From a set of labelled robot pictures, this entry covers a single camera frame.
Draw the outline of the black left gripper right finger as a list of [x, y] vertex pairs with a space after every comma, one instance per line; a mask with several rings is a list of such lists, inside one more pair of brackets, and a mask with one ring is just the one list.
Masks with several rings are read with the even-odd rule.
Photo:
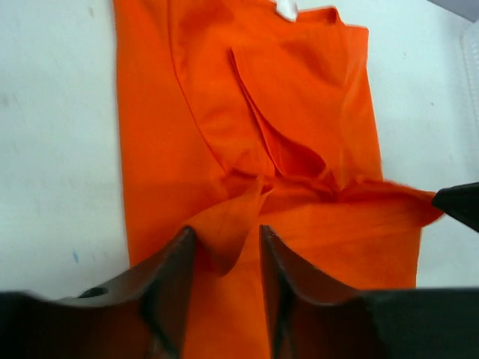
[[478, 290], [360, 290], [260, 227], [273, 358], [476, 358]]

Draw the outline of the orange t shirt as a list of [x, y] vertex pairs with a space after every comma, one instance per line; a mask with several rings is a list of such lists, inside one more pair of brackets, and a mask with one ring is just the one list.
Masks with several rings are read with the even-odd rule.
[[186, 225], [200, 246], [186, 358], [267, 358], [259, 227], [358, 289], [416, 285], [433, 194], [389, 182], [369, 32], [333, 7], [116, 1], [129, 260]]

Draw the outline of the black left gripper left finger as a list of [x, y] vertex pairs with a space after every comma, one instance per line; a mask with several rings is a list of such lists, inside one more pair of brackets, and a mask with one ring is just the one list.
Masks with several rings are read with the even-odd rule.
[[182, 358], [197, 238], [185, 227], [159, 252], [78, 297], [1, 293], [2, 358]]

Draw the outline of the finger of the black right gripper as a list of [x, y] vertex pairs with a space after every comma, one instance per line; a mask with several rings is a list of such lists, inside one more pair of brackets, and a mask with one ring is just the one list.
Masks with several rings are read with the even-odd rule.
[[479, 183], [442, 188], [432, 205], [474, 231], [479, 231]]

